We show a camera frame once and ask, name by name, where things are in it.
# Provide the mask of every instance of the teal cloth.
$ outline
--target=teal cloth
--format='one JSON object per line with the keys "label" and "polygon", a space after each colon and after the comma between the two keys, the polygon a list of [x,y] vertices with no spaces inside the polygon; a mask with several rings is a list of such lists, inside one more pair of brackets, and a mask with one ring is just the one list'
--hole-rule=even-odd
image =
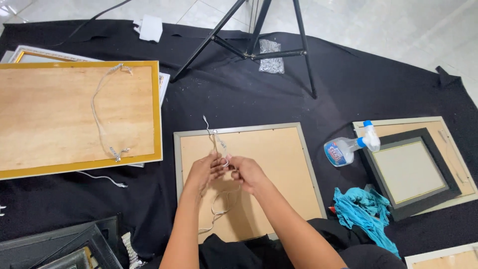
{"label": "teal cloth", "polygon": [[351,188],[342,194],[335,188],[334,194],[335,211],[342,226],[349,229],[352,225],[362,228],[365,233],[375,241],[377,246],[382,247],[398,258],[396,245],[388,239],[383,231],[388,226],[387,216],[390,215],[387,206],[390,202],[387,198],[378,194],[375,190],[364,191],[360,188]]}

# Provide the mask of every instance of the black cloth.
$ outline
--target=black cloth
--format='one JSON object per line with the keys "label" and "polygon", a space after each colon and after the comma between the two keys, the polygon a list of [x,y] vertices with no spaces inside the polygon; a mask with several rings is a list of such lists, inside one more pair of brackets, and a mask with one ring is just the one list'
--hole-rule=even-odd
{"label": "black cloth", "polygon": [[[6,24],[0,55],[20,44],[57,44],[81,22]],[[156,44],[140,40],[132,28],[131,21],[93,21],[69,42],[47,48],[101,60],[159,60],[162,72],[174,74],[210,31],[165,23]],[[245,33],[222,31],[219,36],[246,47]],[[283,50],[301,47],[296,34],[262,38],[281,43]],[[211,43],[186,76],[168,86],[162,106],[164,161],[143,169],[91,171],[125,182],[127,189],[78,173],[4,180],[0,204],[7,208],[0,218],[0,240],[122,212],[137,252],[144,257],[161,254],[176,208],[173,132],[203,130],[202,115],[211,128],[300,122],[326,207],[332,204],[335,187],[346,192],[370,183],[358,155],[351,165],[335,168],[323,151],[332,138],[354,136],[352,121],[443,116],[471,175],[478,179],[478,113],[460,79],[319,38],[307,40],[317,100],[307,92],[303,57],[284,58],[285,74],[268,74],[258,71],[258,62],[240,60]],[[385,234],[403,256],[476,242],[477,207],[478,201],[472,201],[410,217],[391,223]]]}
{"label": "black cloth", "polygon": [[[373,245],[360,228],[346,229],[338,221],[313,219],[308,221],[339,253],[349,269],[405,269],[405,264],[390,251]],[[163,257],[157,257],[144,269],[156,269]],[[216,234],[199,245],[199,267],[218,268],[276,268],[294,269],[280,240],[267,236],[245,242],[225,243]]]}

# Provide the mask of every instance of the white cord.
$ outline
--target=white cord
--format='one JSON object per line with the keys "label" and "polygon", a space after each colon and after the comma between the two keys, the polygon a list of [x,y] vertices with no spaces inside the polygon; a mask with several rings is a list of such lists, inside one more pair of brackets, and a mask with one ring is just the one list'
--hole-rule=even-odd
{"label": "white cord", "polygon": [[[224,143],[224,142],[219,138],[219,135],[217,134],[217,130],[212,130],[212,131],[211,131],[211,130],[209,129],[209,123],[207,123],[206,116],[204,116],[204,115],[203,115],[203,120],[204,120],[204,121],[206,122],[206,124],[207,124],[207,127],[206,127],[207,132],[209,133],[209,135],[211,135],[211,133],[212,133],[212,135],[214,135],[214,137],[216,138],[216,141],[219,141],[219,143],[221,143],[221,146],[222,146],[222,148],[224,149],[224,154],[223,154],[223,155],[226,156],[226,155],[228,154],[228,146],[226,145],[226,143]],[[229,160],[226,159],[226,161],[227,161],[227,163],[224,164],[224,165],[222,165],[222,167],[228,167],[228,165],[229,165]]]}
{"label": "white cord", "polygon": [[[211,212],[212,212],[212,214],[213,214],[213,217],[212,217],[212,226],[211,226],[211,228],[200,228],[200,229],[198,230],[198,232],[197,232],[198,234],[202,234],[202,233],[209,232],[210,230],[212,230],[212,228],[214,228],[214,222],[216,222],[216,220],[217,220],[220,216],[222,216],[222,215],[226,214],[227,212],[229,212],[229,210],[231,210],[231,209],[234,207],[234,205],[236,205],[236,202],[238,201],[238,198],[237,198],[237,197],[236,197],[236,199],[234,200],[234,203],[233,203],[231,206],[229,206],[229,194],[232,193],[232,192],[237,192],[237,191],[239,191],[239,190],[240,190],[240,187],[241,187],[241,186],[239,185],[239,187],[238,187],[237,189],[235,189],[235,190],[232,190],[232,191],[221,191],[220,193],[218,193],[218,194],[216,195],[216,197],[214,198],[214,201],[212,202],[212,205],[211,205]],[[226,206],[227,206],[227,209],[224,210],[224,211],[216,211],[216,210],[214,210],[214,203],[216,202],[217,198],[218,198],[221,194],[223,194],[223,193],[226,193]]]}
{"label": "white cord", "polygon": [[101,80],[99,81],[99,84],[98,84],[98,87],[96,87],[96,91],[95,91],[95,94],[93,94],[93,96],[91,97],[91,110],[93,110],[93,116],[95,117],[95,121],[96,121],[96,126],[98,127],[98,132],[99,132],[99,136],[100,136],[100,141],[103,142],[105,141],[108,149],[111,151],[111,153],[113,154],[113,156],[116,158],[115,161],[116,162],[119,162],[121,161],[121,153],[123,152],[128,152],[128,150],[130,150],[130,148],[125,148],[125,149],[122,149],[119,153],[117,153],[114,148],[112,146],[109,145],[108,141],[106,140],[106,131],[105,129],[103,129],[103,126],[99,123],[99,120],[98,120],[98,117],[96,116],[96,111],[95,111],[95,104],[94,104],[94,100],[95,100],[95,96],[98,94],[99,92],[99,87],[101,86],[101,83],[103,82],[103,80],[106,78],[107,75],[109,74],[112,74],[114,73],[116,70],[118,69],[122,69],[122,68],[125,68],[128,70],[128,72],[133,75],[133,71],[131,70],[131,68],[129,67],[126,67],[126,66],[123,66],[123,64],[118,64],[117,66],[111,68],[110,70],[108,70],[108,72],[106,72],[106,74],[101,78]]}
{"label": "white cord", "polygon": [[87,174],[87,173],[85,173],[85,172],[83,172],[83,171],[76,171],[76,172],[82,173],[82,174],[87,175],[87,176],[89,176],[89,177],[91,177],[91,178],[94,178],[94,179],[101,179],[101,178],[103,178],[103,179],[109,179],[109,180],[111,180],[111,182],[113,182],[113,184],[115,184],[116,186],[118,186],[118,187],[120,187],[120,188],[127,188],[127,187],[128,187],[128,185],[126,185],[126,184],[116,183],[112,178],[107,177],[107,176],[95,177],[95,176],[92,176],[92,175],[90,175],[90,174]]}

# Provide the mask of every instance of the hand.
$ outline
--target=hand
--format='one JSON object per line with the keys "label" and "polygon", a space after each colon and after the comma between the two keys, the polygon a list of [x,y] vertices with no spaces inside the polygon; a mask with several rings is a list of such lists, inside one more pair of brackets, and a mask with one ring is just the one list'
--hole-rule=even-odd
{"label": "hand", "polygon": [[193,189],[201,194],[211,180],[222,177],[228,170],[222,166],[224,164],[226,164],[226,160],[221,158],[221,154],[217,152],[212,152],[195,161],[187,176],[185,189]]}
{"label": "hand", "polygon": [[231,154],[228,154],[226,159],[229,161],[230,170],[233,170],[231,177],[238,180],[242,189],[248,193],[254,195],[261,184],[269,182],[264,171],[255,160],[241,156],[233,157]]}

